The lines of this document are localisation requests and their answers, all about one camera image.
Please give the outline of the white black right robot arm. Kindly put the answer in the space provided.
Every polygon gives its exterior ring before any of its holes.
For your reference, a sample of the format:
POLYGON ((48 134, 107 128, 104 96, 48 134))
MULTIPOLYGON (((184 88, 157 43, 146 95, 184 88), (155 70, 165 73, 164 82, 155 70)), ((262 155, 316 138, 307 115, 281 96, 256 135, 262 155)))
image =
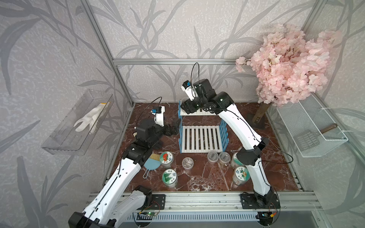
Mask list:
POLYGON ((247 123, 232 98, 226 92, 216 93, 207 79, 196 83, 185 81, 181 86, 188 99, 180 105, 187 114, 202 109, 219 116, 233 130, 242 144, 237 159, 246 166, 253 183, 256 204, 268 205, 275 192, 262 167, 261 152, 269 145, 269 139, 261 137, 247 123))

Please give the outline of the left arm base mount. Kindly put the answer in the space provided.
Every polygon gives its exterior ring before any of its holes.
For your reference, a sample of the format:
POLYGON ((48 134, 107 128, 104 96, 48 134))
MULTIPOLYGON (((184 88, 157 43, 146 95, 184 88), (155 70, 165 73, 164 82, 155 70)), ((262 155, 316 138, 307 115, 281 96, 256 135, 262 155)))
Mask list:
POLYGON ((145 210, 164 210, 166 203, 165 194, 151 194, 146 197, 145 203, 142 207, 138 208, 139 211, 145 210))

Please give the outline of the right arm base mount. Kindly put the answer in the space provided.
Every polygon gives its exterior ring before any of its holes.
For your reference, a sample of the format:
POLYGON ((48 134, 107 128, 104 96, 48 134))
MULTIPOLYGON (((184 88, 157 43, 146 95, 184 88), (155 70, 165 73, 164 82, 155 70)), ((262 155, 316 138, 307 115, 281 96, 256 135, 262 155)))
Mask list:
POLYGON ((240 194, 241 206, 245 210, 279 210, 281 209, 280 201, 275 193, 269 193, 268 196, 260 196, 254 193, 244 192, 240 194))

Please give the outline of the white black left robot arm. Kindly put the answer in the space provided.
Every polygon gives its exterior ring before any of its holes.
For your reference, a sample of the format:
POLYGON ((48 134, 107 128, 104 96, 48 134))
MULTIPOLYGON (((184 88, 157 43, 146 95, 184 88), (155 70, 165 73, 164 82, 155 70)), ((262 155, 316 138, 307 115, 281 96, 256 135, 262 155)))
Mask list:
POLYGON ((71 215, 69 227, 118 228, 134 211, 148 207, 152 200, 152 191, 143 186, 138 186, 122 203, 118 203, 118 200, 153 150, 162 148, 161 138, 178 135, 180 124, 179 118, 164 126, 153 119, 144 119, 136 126, 135 139, 123 152, 115 172, 83 212, 74 212, 71 215))

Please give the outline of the clear lidded seed container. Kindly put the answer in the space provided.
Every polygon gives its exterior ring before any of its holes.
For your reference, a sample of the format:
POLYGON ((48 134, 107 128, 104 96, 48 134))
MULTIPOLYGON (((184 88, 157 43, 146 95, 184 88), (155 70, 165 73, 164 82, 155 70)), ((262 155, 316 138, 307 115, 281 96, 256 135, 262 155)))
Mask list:
POLYGON ((194 166, 194 160, 191 157, 186 157, 182 160, 182 167, 185 170, 191 170, 194 166))

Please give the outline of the clear plastic seed container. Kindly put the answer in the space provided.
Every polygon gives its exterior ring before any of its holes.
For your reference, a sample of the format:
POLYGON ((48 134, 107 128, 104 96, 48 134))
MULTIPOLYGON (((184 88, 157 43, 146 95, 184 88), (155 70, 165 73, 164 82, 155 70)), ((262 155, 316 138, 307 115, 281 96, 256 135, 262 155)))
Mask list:
POLYGON ((207 154, 207 159, 208 159, 208 163, 210 164, 215 164, 218 162, 219 160, 219 155, 217 152, 214 152, 214 151, 210 151, 208 152, 207 154))

